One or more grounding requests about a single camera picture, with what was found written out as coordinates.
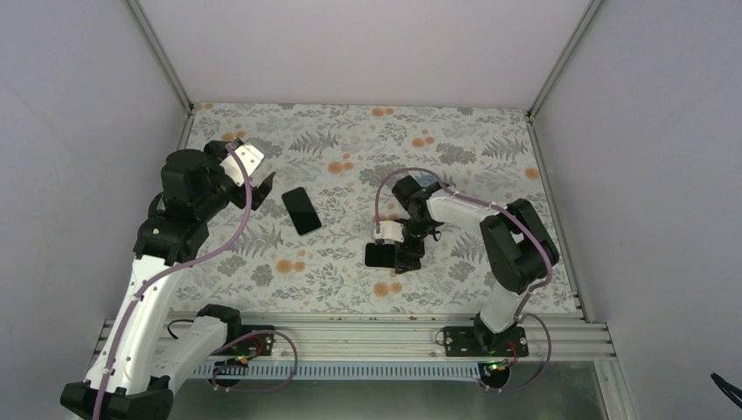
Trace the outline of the green phone black screen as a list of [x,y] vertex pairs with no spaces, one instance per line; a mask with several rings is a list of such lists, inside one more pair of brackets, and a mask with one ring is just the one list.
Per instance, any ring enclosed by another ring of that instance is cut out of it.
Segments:
[[281,198],[298,235],[308,235],[322,228],[317,211],[303,187],[284,192]]

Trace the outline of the light blue phone case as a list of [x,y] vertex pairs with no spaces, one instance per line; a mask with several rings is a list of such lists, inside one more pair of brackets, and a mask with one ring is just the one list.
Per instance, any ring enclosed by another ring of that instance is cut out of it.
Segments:
[[438,180],[432,175],[423,175],[423,176],[416,177],[416,182],[422,188],[427,188],[429,186],[435,186],[438,184]]

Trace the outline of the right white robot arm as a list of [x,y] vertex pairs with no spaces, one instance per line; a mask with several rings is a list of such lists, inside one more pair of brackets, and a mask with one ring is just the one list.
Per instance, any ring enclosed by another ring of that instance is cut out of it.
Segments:
[[532,204],[518,199],[506,206],[486,203],[453,191],[448,185],[421,185],[411,176],[400,179],[392,193],[408,216],[399,222],[402,239],[395,245],[395,272],[419,270],[424,241],[438,228],[452,224],[478,233],[494,283],[489,298],[447,355],[515,355],[521,335],[516,322],[533,283],[551,275],[559,260],[557,247]]

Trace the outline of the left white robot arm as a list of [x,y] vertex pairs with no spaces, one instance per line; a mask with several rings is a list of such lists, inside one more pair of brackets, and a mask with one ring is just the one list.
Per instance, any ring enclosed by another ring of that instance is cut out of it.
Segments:
[[63,388],[65,409],[82,419],[166,419],[179,388],[208,355],[242,346],[239,313],[210,304],[172,348],[156,351],[183,271],[207,259],[200,248],[210,220],[228,205],[250,214],[271,191],[272,178],[250,183],[263,159],[238,138],[167,157],[162,190],[137,232],[121,308],[85,378]]

